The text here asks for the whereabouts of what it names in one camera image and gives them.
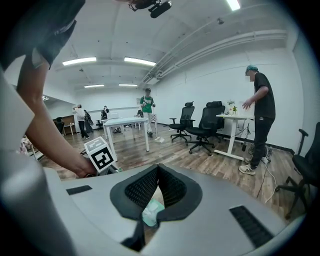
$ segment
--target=ceiling light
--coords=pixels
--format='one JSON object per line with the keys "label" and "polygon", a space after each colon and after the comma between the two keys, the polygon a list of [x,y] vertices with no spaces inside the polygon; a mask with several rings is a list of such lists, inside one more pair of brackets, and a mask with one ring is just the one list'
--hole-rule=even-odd
{"label": "ceiling light", "polygon": [[232,11],[240,9],[240,4],[238,0],[226,0],[231,7]]}
{"label": "ceiling light", "polygon": [[96,62],[97,58],[96,57],[90,57],[90,58],[78,58],[78,59],[73,59],[69,61],[62,62],[64,66],[71,65],[71,64],[76,64],[76,63],[82,63],[82,62]]}
{"label": "ceiling light", "polygon": [[155,66],[156,65],[155,62],[151,62],[151,61],[147,61],[147,60],[143,60],[143,59],[138,59],[138,58],[125,57],[124,61],[125,62],[140,63],[140,64],[144,64],[144,65],[148,65],[148,66]]}
{"label": "ceiling light", "polygon": [[137,84],[126,84],[126,83],[120,83],[119,86],[132,86],[132,87],[137,87]]}
{"label": "ceiling light", "polygon": [[92,88],[92,87],[104,87],[104,84],[97,84],[97,85],[87,85],[84,88]]}

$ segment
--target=woman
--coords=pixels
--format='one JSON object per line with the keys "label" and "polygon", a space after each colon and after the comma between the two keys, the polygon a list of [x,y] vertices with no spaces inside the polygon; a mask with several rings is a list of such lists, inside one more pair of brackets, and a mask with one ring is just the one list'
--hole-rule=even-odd
{"label": "woman", "polygon": [[107,120],[108,113],[109,113],[109,109],[107,108],[107,106],[104,106],[104,108],[101,110],[101,120]]}
{"label": "woman", "polygon": [[84,113],[85,113],[85,116],[84,116],[85,130],[86,130],[86,133],[89,134],[94,131],[94,129],[92,129],[92,127],[90,125],[90,123],[92,123],[92,120],[91,120],[91,116],[89,115],[89,113],[86,110],[84,110]]}

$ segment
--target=man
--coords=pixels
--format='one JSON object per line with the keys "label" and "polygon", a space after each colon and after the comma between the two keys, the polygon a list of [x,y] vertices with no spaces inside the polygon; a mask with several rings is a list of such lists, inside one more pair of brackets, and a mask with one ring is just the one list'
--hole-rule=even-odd
{"label": "man", "polygon": [[254,153],[252,159],[245,158],[245,162],[248,165],[242,165],[239,167],[239,171],[243,174],[254,175],[255,169],[259,165],[260,161],[268,161],[266,158],[266,142],[268,133],[272,124],[276,118],[276,107],[274,94],[267,77],[258,71],[258,68],[254,65],[249,65],[246,68],[245,75],[250,77],[250,81],[254,82],[255,94],[247,99],[242,105],[244,109],[247,109],[255,102],[254,108]]}
{"label": "man", "polygon": [[104,106],[103,109],[101,110],[101,120],[107,120],[108,113],[109,113],[109,109],[107,108],[107,106]]}
{"label": "man", "polygon": [[78,119],[80,131],[81,131],[81,137],[83,140],[89,139],[89,135],[85,131],[85,118],[86,118],[86,113],[82,109],[82,106],[79,104],[78,106],[75,106],[72,108],[76,112],[76,117]]}
{"label": "man", "polygon": [[156,104],[154,102],[154,99],[150,96],[151,90],[150,88],[146,88],[145,89],[145,96],[143,96],[140,99],[140,104],[141,104],[141,108],[142,108],[142,112],[143,112],[143,117],[144,118],[148,118],[148,122],[147,122],[147,132],[149,134],[150,137],[152,137],[153,133],[151,130],[151,115],[152,115],[152,109],[151,107],[155,107]]}

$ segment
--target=wooden floor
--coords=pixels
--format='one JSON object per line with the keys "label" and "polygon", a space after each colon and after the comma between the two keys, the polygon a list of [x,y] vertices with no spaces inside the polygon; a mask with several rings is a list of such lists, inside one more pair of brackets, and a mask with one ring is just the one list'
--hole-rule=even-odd
{"label": "wooden floor", "polygon": [[[261,203],[271,196],[275,189],[273,177],[267,172],[265,165],[261,163],[256,169],[254,176],[242,174],[238,171],[238,167],[243,162],[223,155],[213,154],[208,156],[204,148],[196,148],[193,154],[189,154],[189,147],[185,145],[183,140],[179,138],[171,143],[170,135],[176,132],[169,131],[170,128],[163,127],[158,124],[158,136],[165,139],[164,143],[155,142],[155,136],[149,139],[150,151],[146,152],[146,144],[144,131],[134,129],[136,140],[133,140],[131,128],[126,128],[123,133],[114,134],[114,148],[118,157],[117,167],[121,167],[124,171],[148,164],[170,163],[172,165],[184,167],[194,170],[195,172],[216,176],[221,179],[229,180],[236,184],[242,190],[257,198]],[[95,130],[90,134],[90,138],[94,139],[103,135],[103,130]],[[79,152],[84,149],[84,141],[79,134],[67,135],[65,139]],[[211,140],[215,144],[215,149],[227,151],[229,141],[222,140],[218,143],[216,138]],[[235,142],[233,146],[233,154],[239,156],[248,156],[247,153],[241,151],[241,144]],[[44,167],[55,169],[60,178],[75,179],[76,176],[69,170],[55,164],[47,157],[43,157],[40,163]],[[283,184],[288,176],[291,176],[296,182],[301,180],[301,176],[294,171],[292,163],[292,155],[289,152],[273,149],[271,163],[268,166],[269,171],[274,175],[277,184]],[[266,203],[278,215],[284,218],[289,211],[294,199],[294,194],[289,191],[280,190],[274,193],[273,197]],[[304,212],[304,208],[300,200],[294,208],[290,221]]]}

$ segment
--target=white box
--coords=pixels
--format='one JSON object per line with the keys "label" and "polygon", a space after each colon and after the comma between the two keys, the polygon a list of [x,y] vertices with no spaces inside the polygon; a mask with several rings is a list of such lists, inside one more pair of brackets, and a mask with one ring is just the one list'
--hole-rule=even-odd
{"label": "white box", "polygon": [[115,162],[108,143],[102,137],[85,143],[84,148],[98,173],[101,173]]}

